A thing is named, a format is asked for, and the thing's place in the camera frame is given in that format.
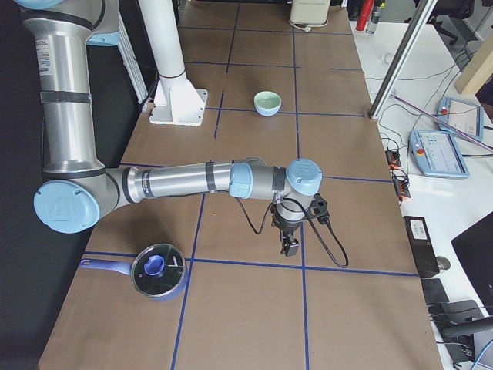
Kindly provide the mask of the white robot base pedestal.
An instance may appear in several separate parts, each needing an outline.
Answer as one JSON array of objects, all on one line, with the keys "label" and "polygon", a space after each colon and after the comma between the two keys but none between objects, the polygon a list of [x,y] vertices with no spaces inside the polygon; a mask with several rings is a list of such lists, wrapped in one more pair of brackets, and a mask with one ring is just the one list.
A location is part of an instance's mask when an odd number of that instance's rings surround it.
[{"label": "white robot base pedestal", "polygon": [[142,0],[139,7],[159,75],[150,122],[200,126],[208,92],[187,78],[173,3]]}]

